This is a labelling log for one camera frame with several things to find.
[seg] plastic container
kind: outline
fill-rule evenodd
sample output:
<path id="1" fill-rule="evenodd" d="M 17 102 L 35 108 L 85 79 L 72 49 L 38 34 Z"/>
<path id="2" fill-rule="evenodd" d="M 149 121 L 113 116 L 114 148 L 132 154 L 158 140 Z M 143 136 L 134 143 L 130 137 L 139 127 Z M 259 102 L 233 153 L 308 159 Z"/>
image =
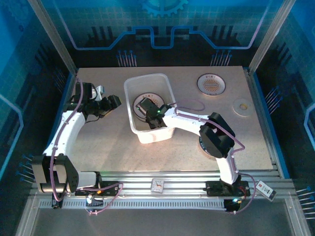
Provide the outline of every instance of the plastic container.
<path id="1" fill-rule="evenodd" d="M 145 92 L 154 92 L 160 95 L 166 104 L 174 103 L 175 98 L 169 83 L 164 74 L 150 74 L 127 79 L 124 83 L 126 103 L 130 127 L 142 144 L 150 144 L 172 138 L 174 128 L 157 128 L 151 130 L 149 125 L 140 121 L 132 109 L 133 101 L 137 96 Z"/>

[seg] work surface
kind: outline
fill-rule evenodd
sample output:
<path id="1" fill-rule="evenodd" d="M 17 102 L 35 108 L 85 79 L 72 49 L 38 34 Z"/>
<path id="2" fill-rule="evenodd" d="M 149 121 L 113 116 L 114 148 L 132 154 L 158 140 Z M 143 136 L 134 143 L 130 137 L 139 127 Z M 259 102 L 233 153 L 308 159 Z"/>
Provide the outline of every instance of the work surface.
<path id="1" fill-rule="evenodd" d="M 105 86 L 106 96 L 117 95 L 122 105 L 97 122 L 83 126 L 72 150 L 71 161 L 81 171 L 216 171 L 217 163 L 201 149 L 198 136 L 176 129 L 166 141 L 141 144 L 131 131 L 124 92 L 124 82 L 131 77 L 164 73 L 176 101 L 198 99 L 206 104 L 201 115 L 217 112 L 245 145 L 235 154 L 240 170 L 271 169 L 271 161 L 256 113 L 241 117 L 233 111 L 233 102 L 245 98 L 252 102 L 242 67 L 125 67 L 82 68 L 78 77 L 95 86 Z M 223 94 L 206 96 L 197 87 L 205 73 L 221 76 L 226 83 Z M 198 104 L 185 103 L 196 107 Z"/>

